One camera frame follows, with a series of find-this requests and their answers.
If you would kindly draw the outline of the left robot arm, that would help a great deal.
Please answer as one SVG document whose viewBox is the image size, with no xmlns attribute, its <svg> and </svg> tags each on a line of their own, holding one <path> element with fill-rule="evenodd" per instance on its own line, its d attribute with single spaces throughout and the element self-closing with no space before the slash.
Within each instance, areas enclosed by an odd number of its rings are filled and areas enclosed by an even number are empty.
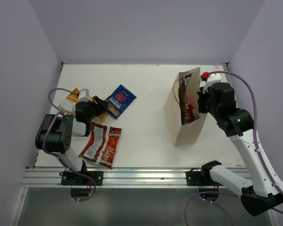
<svg viewBox="0 0 283 226">
<path fill-rule="evenodd" d="M 86 165 L 71 147 L 73 124 L 81 124 L 86 136 L 91 131 L 92 120 L 107 110 L 108 101 L 95 96 L 94 99 L 76 103 L 75 115 L 46 114 L 35 137 L 36 148 L 57 158 L 65 171 L 72 173 L 72 179 L 78 185 L 85 184 L 89 178 Z"/>
</svg>

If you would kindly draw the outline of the blue Burts crisps bag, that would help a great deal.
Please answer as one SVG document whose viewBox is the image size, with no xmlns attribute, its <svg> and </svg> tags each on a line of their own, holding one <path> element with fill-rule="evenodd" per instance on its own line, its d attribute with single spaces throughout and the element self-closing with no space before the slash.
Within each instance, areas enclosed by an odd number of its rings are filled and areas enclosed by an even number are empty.
<svg viewBox="0 0 283 226">
<path fill-rule="evenodd" d="M 117 119 L 136 98 L 135 94 L 123 85 L 119 85 L 106 99 L 108 101 L 108 113 L 114 119 Z"/>
</svg>

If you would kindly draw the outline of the brown snack bag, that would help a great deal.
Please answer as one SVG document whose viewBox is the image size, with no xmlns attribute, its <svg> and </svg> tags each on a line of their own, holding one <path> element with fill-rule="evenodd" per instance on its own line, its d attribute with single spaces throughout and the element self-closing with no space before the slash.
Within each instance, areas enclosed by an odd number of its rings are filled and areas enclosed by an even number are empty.
<svg viewBox="0 0 283 226">
<path fill-rule="evenodd" d="M 189 84 L 191 78 L 191 73 L 182 73 L 179 75 L 179 88 L 178 88 L 178 97 L 179 97 L 179 106 L 181 110 L 181 124 L 189 124 L 189 107 L 187 98 L 187 85 Z"/>
</svg>

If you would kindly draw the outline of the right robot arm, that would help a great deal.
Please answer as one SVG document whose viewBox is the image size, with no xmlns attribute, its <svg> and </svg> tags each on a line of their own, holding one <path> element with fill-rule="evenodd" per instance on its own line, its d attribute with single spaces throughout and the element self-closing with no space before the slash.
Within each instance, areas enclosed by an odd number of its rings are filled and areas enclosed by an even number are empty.
<svg viewBox="0 0 283 226">
<path fill-rule="evenodd" d="M 201 181 L 217 182 L 236 194 L 246 211 L 257 216 L 283 203 L 283 181 L 271 166 L 251 114 L 236 106 L 234 89 L 226 82 L 207 82 L 198 92 L 200 113 L 210 113 L 237 148 L 250 179 L 228 170 L 218 161 L 202 166 Z"/>
</svg>

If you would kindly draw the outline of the beige paper bag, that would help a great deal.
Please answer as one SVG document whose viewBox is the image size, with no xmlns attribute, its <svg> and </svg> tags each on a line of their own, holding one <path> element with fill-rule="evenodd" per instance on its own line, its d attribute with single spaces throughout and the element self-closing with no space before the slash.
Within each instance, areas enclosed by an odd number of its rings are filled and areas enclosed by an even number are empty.
<svg viewBox="0 0 283 226">
<path fill-rule="evenodd" d="M 164 110 L 173 146 L 195 144 L 207 115 L 198 111 L 200 67 L 179 72 Z"/>
</svg>

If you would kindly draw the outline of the pink snack bag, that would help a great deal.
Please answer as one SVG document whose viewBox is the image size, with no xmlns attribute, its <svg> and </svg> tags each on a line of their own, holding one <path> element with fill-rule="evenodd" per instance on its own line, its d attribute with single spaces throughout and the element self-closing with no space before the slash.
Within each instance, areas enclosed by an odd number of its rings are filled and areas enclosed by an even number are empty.
<svg viewBox="0 0 283 226">
<path fill-rule="evenodd" d="M 197 111 L 192 105 L 188 105 L 188 107 L 189 107 L 189 118 L 190 118 L 188 123 L 191 123 L 197 120 L 199 117 Z"/>
</svg>

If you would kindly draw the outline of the red Doritos bag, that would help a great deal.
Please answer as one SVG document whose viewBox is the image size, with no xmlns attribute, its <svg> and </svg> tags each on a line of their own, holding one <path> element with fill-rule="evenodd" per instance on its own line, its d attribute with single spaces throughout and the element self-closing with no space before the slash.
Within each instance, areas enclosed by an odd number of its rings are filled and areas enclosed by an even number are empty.
<svg viewBox="0 0 283 226">
<path fill-rule="evenodd" d="M 111 169 L 121 133 L 121 128 L 92 122 L 91 137 L 78 157 Z"/>
</svg>

